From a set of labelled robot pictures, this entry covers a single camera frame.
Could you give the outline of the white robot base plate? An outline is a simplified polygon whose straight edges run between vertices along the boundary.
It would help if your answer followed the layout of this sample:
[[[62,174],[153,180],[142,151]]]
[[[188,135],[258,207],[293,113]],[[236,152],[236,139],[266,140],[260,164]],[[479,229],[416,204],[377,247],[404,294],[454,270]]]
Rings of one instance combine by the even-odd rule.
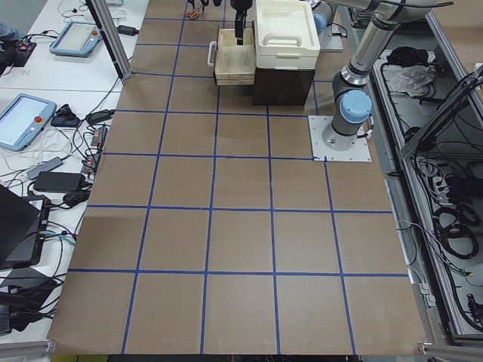
[[[371,162],[371,154],[362,127],[352,136],[341,136],[332,128],[332,116],[310,115],[309,133],[314,161]]]

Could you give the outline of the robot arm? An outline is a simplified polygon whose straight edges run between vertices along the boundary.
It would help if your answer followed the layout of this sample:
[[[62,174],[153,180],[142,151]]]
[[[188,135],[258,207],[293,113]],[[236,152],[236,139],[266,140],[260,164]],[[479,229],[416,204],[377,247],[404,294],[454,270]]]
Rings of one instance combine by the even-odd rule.
[[[252,0],[230,0],[230,6],[235,10],[235,39],[237,45],[243,45],[246,17],[252,5]]]
[[[433,8],[453,4],[438,1],[330,1],[331,5],[370,11],[371,21],[351,56],[333,80],[336,111],[329,132],[337,137],[355,137],[371,113],[371,98],[363,91],[369,73],[394,31],[403,23],[424,17]]]

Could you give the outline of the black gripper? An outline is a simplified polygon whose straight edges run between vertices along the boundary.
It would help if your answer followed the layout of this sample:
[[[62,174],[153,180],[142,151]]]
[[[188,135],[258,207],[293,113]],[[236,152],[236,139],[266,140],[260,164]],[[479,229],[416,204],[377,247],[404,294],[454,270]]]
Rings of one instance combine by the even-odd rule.
[[[236,11],[235,15],[235,37],[237,45],[243,45],[243,36],[245,30],[246,10]]]

